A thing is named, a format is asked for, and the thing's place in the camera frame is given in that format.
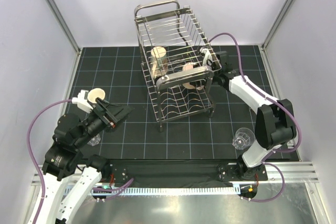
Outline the pink mug with handle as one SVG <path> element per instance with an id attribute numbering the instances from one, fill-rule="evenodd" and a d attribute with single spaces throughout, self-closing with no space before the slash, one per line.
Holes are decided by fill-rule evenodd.
<path id="1" fill-rule="evenodd" d="M 188 62 L 186 63 L 183 67 L 182 67 L 182 71 L 187 71 L 187 70 L 192 70 L 192 69 L 196 69 L 197 67 L 199 67 L 200 65 L 197 63 L 192 63 L 192 62 Z M 187 88 L 188 90 L 193 90 L 196 89 L 198 91 L 201 91 L 204 88 L 204 80 L 203 79 L 196 79 L 197 75 L 193 75 L 192 78 L 190 79 L 189 82 L 185 82 L 183 83 L 183 87 Z"/>

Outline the cream floral painted mug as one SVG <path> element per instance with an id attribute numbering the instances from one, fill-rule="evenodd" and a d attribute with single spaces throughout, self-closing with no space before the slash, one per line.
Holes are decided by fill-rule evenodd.
<path id="1" fill-rule="evenodd" d="M 153 47 L 150 56 L 151 76 L 153 79 L 167 73 L 166 49 L 162 46 Z"/>

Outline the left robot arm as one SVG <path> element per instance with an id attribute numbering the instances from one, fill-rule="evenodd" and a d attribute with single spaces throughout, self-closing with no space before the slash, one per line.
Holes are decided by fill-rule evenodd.
<path id="1" fill-rule="evenodd" d="M 97 99 L 86 119 L 73 113 L 62 115 L 52 136 L 53 144 L 45 154 L 42 167 L 31 160 L 40 178 L 41 188 L 28 223 L 72 223 L 79 207 L 98 182 L 112 174 L 110 161 L 92 155 L 79 180 L 67 196 L 64 191 L 82 161 L 81 149 L 102 131 L 115 131 L 133 107 Z"/>

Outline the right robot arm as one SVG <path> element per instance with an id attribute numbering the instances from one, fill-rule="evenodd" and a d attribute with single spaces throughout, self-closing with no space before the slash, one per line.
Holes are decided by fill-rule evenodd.
<path id="1" fill-rule="evenodd" d="M 246 75 L 234 70 L 228 54 L 221 51 L 204 61 L 214 71 L 213 80 L 244 101 L 256 114 L 255 140 L 237 159 L 236 173 L 249 180 L 260 170 L 263 161 L 297 136 L 292 103 L 279 100 L 256 86 Z"/>

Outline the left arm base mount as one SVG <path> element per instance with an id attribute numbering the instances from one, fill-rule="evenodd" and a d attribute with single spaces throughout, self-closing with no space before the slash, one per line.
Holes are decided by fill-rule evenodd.
<path id="1" fill-rule="evenodd" d="M 129 180 L 128 168 L 125 165 L 113 164 L 105 182 L 109 184 L 124 184 Z"/>

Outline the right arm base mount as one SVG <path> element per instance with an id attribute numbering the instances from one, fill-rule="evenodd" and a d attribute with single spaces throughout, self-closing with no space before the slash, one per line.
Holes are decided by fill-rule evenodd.
<path id="1" fill-rule="evenodd" d="M 222 182 L 232 182 L 240 180 L 236 164 L 219 164 L 217 169 L 219 180 Z"/>

